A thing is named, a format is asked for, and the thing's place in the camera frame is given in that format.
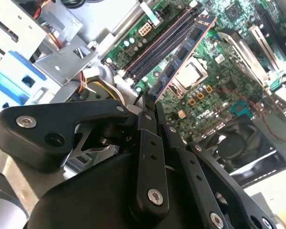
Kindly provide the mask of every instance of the motherboard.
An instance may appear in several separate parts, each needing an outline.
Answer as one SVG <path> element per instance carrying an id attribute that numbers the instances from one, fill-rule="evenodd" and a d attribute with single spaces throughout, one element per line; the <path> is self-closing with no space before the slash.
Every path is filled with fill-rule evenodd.
<path id="1" fill-rule="evenodd" d="M 133 79 L 137 93 L 152 89 L 178 45 L 165 56 L 158 53 L 161 59 L 149 57 L 152 65 L 149 60 L 137 60 L 142 52 L 135 49 L 137 46 L 126 44 L 136 34 L 137 40 L 140 36 L 147 39 L 142 48 L 148 50 L 157 42 L 159 34 L 174 33 L 170 28 L 190 11 L 189 3 L 188 0 L 159 1 L 153 11 L 163 20 L 162 27 L 157 29 L 150 24 L 151 36 L 144 38 L 139 28 L 148 18 L 143 18 L 108 54 L 107 63 L 125 70 L 125 78 Z M 168 123 L 179 130 L 186 142 L 200 142 L 241 115 L 254 120 L 264 107 L 273 109 L 275 104 L 269 95 L 280 86 L 282 76 L 286 76 L 286 21 L 275 0 L 201 0 L 194 5 L 191 17 L 200 13 L 215 15 L 216 24 L 160 99 Z M 162 16 L 163 9 L 171 9 L 169 20 Z M 138 55 L 136 51 L 130 55 L 130 48 L 137 50 Z M 147 63 L 142 67 L 149 66 L 151 71 L 144 74 L 132 71 L 129 66 L 141 61 Z"/>

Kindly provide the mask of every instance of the cooling fan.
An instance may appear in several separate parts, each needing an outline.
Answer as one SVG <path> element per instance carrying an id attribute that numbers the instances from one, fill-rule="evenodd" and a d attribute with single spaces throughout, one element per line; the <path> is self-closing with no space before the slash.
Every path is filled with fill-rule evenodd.
<path id="1" fill-rule="evenodd" d="M 229 173 L 268 154 L 272 148 L 246 115 L 228 122 L 224 128 L 208 136 L 202 145 Z"/>

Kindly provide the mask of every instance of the chip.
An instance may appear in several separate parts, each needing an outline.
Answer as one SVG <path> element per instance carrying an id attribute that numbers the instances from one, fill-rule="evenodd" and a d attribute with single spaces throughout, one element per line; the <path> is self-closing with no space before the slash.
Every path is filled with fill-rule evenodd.
<path id="1" fill-rule="evenodd" d="M 229 80 L 228 82 L 226 82 L 225 86 L 227 87 L 229 91 L 233 91 L 237 88 L 236 84 L 232 80 Z"/>
<path id="2" fill-rule="evenodd" d="M 195 28 L 194 31 L 191 33 L 190 38 L 193 41 L 196 41 L 198 38 L 200 38 L 202 33 L 203 33 L 203 31 L 201 29 Z"/>
<path id="3" fill-rule="evenodd" d="M 179 116 L 179 118 L 184 119 L 186 117 L 186 114 L 183 110 L 180 110 L 180 111 L 178 111 L 178 116 Z"/>
<path id="4" fill-rule="evenodd" d="M 189 100 L 189 104 L 190 104 L 190 105 L 192 105 L 192 106 L 193 106 L 195 103 L 196 103 L 196 102 L 195 102 L 195 100 L 194 100 L 194 99 L 190 99 L 190 100 Z"/>
<path id="5" fill-rule="evenodd" d="M 225 14 L 231 22 L 239 19 L 244 13 L 244 10 L 238 1 L 225 9 Z"/>
<path id="6" fill-rule="evenodd" d="M 209 0 L 205 4 L 206 4 L 207 7 L 211 7 L 213 3 L 211 2 L 211 0 Z"/>
<path id="7" fill-rule="evenodd" d="M 210 86 L 207 86 L 205 90 L 208 93 L 211 93 L 213 91 L 213 89 Z"/>
<path id="8" fill-rule="evenodd" d="M 158 82 L 155 84 L 154 89 L 157 93 L 159 93 L 163 89 L 163 84 L 162 82 Z"/>
<path id="9" fill-rule="evenodd" d="M 165 70 L 167 78 L 171 78 L 174 75 L 174 73 L 175 73 L 175 68 L 172 65 L 168 66 L 168 68 Z"/>
<path id="10" fill-rule="evenodd" d="M 184 58 L 186 57 L 186 55 L 189 53 L 189 51 L 183 47 L 177 54 L 177 57 L 179 58 L 179 60 L 183 61 Z"/>
<path id="11" fill-rule="evenodd" d="M 198 99 L 202 100 L 204 98 L 204 95 L 202 93 L 197 94 Z"/>

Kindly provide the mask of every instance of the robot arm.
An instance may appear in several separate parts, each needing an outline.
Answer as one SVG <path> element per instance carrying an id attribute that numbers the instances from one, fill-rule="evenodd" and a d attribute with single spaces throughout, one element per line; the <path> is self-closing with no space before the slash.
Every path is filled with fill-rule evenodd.
<path id="1" fill-rule="evenodd" d="M 183 143 L 161 103 L 143 104 L 134 113 L 114 100 L 1 112 L 0 173 L 30 213 L 28 229 L 276 228 L 207 151 Z M 79 129 L 91 148 L 119 152 L 64 181 L 62 167 L 81 154 Z"/>

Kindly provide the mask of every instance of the pci slot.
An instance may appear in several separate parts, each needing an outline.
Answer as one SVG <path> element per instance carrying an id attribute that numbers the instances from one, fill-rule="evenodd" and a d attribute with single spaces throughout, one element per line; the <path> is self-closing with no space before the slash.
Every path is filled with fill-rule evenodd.
<path id="1" fill-rule="evenodd" d="M 256 43 L 259 45 L 259 47 L 261 48 L 261 50 L 267 57 L 267 59 L 269 60 L 272 68 L 275 71 L 282 70 L 282 63 L 272 51 L 271 47 L 269 46 L 268 42 L 266 41 L 259 27 L 256 25 L 253 25 L 249 28 L 249 31 L 251 35 L 253 36 L 253 38 L 255 39 Z"/>
<path id="2" fill-rule="evenodd" d="M 264 82 L 268 80 L 268 75 L 239 33 L 235 30 L 225 28 L 221 32 L 218 32 L 218 36 L 222 41 L 232 45 L 250 76 L 261 85 L 264 85 Z"/>

